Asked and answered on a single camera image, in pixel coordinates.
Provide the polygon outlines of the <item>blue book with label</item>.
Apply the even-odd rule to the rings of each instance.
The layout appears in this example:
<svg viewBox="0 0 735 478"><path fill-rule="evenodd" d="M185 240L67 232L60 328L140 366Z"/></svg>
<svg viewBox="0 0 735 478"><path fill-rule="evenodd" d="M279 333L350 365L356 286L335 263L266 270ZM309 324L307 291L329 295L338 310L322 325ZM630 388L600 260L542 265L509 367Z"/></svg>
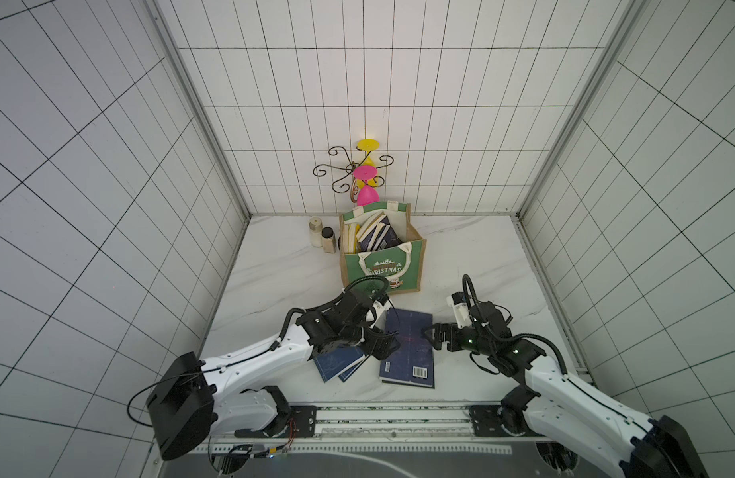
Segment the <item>blue book with label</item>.
<svg viewBox="0 0 735 478"><path fill-rule="evenodd" d="M339 374L353 366L362 356L365 354L359 347L339 348L314 358L314 364L323 382L329 382L338 378Z"/></svg>

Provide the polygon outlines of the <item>burlap Christmas canvas bag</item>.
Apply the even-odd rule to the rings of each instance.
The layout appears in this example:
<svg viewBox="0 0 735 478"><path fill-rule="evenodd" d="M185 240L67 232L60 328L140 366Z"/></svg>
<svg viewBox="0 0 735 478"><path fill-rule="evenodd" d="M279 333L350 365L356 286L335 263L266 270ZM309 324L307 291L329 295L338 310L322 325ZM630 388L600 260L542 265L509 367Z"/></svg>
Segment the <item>burlap Christmas canvas bag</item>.
<svg viewBox="0 0 735 478"><path fill-rule="evenodd" d="M362 277L381 276L389 280L389 292L393 294L413 293L421 289L426 240L411 224L411 211L409 203L379 201L341 215L341 238L346 224L359 223L362 226L371 216L383 212L403 241L397 247L355 254L345 254L340 243L340 269L345 285Z"/></svg>

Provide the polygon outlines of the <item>dark blue portrait book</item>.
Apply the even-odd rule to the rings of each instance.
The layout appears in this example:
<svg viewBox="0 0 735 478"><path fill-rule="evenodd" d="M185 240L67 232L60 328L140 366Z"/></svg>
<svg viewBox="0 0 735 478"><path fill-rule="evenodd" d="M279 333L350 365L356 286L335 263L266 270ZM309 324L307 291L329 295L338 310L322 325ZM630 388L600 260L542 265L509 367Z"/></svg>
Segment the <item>dark blue portrait book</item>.
<svg viewBox="0 0 735 478"><path fill-rule="evenodd" d="M380 223L377 223L375 225L375 229L371 231L371 234L368 237L366 237L363 241L360 241L360 251L369 252L375 249L375 235L377 235L377 233L380 233L383 227L390 225L390 224L391 223L389 222L387 215L385 215L385 218Z"/></svg>

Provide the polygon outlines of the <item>blue book with text grid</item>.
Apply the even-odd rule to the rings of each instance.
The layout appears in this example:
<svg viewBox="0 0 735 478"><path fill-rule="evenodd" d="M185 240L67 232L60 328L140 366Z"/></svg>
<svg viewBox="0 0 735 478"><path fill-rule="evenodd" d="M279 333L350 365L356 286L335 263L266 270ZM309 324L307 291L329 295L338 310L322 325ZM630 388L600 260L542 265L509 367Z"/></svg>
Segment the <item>blue book with text grid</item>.
<svg viewBox="0 0 735 478"><path fill-rule="evenodd" d="M375 249L372 251L397 247L401 245L401 243L403 243L403 241L399 238L399 235L397 235L395 229L390 224L383 227L381 232L375 235Z"/></svg>

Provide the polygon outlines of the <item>dark bottom book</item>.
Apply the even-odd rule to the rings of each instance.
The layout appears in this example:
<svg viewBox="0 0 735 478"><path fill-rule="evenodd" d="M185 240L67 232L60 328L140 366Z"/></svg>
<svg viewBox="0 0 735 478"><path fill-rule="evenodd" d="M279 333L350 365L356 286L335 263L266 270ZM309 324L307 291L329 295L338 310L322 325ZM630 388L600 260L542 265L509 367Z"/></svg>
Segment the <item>dark bottom book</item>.
<svg viewBox="0 0 735 478"><path fill-rule="evenodd" d="M377 212L371 216L360 228L359 234L357 235L358 241L363 241L366 237L371 234L371 231L375 229L375 225L380 223L385 218L385 213Z"/></svg>

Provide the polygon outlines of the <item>yellow book with barcode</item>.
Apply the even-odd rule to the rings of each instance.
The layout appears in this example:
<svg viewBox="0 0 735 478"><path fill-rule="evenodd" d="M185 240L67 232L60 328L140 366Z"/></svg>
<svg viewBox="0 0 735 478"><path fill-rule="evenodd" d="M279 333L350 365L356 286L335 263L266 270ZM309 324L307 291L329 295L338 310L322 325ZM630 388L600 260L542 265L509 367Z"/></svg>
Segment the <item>yellow book with barcode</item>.
<svg viewBox="0 0 735 478"><path fill-rule="evenodd" d="M352 243L352 252L353 253L359 253L360 252L360 230L361 225L359 223L353 224L353 230L351 233L351 243Z"/></svg>

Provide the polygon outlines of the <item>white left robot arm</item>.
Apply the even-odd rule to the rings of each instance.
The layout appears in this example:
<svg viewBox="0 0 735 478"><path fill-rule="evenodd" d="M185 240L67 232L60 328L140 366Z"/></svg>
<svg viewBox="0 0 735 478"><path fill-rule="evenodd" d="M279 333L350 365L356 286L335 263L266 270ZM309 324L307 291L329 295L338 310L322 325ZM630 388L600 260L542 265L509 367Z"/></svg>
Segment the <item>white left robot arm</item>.
<svg viewBox="0 0 735 478"><path fill-rule="evenodd" d="M377 325L389 310L389 286L382 276L359 278L325 304L289 310L276 336L206 360L193 352L176 358L142 390L162 460L180 458L218 434L281 432L291 406L278 386L260 382L282 370L347 348L387 359L401 346Z"/></svg>

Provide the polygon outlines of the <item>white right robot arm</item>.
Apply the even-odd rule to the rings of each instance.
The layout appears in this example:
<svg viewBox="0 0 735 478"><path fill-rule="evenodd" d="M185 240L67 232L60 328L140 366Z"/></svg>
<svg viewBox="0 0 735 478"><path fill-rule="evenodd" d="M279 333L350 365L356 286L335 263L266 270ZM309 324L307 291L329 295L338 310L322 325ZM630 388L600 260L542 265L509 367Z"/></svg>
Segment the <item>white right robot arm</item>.
<svg viewBox="0 0 735 478"><path fill-rule="evenodd" d="M545 436L610 477L707 476L679 422L667 415L652 418L614 400L572 374L550 340L513 333L512 313L480 300L469 276L448 304L454 322L423 329L423 338L437 351L484 357L489 374L516 382L497 410L507 434Z"/></svg>

